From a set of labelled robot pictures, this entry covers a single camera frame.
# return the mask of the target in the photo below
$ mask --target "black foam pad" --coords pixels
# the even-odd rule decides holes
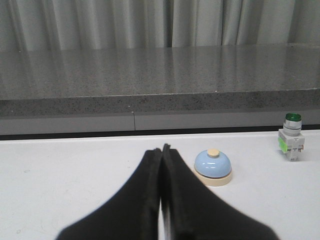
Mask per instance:
[[[166,144],[162,154],[161,205],[165,232],[171,240],[279,239],[271,228],[212,193],[176,149]]]
[[[157,240],[161,157],[159,149],[146,151],[123,187],[57,240]]]

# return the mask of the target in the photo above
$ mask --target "green indicator light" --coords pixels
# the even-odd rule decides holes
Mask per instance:
[[[288,152],[288,145],[283,141],[281,137],[278,137],[279,147],[282,150],[282,152],[285,154]]]
[[[285,115],[285,119],[287,119],[288,121],[292,121],[292,122],[299,122],[301,121],[301,115],[298,113],[287,113]]]

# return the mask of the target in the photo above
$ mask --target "white curtain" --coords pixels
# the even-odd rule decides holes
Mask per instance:
[[[320,0],[0,0],[0,52],[320,43]]]

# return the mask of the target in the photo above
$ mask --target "gray granite surface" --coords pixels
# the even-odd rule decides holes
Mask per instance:
[[[320,46],[0,53],[0,117],[320,108]]]

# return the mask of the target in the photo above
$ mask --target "white tabletop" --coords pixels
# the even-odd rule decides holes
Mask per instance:
[[[296,162],[279,150],[277,132],[0,141],[0,239],[53,240],[112,197],[146,150],[168,143],[190,168],[201,151],[219,149],[233,178],[214,193],[282,240],[319,240],[320,130],[302,134]]]

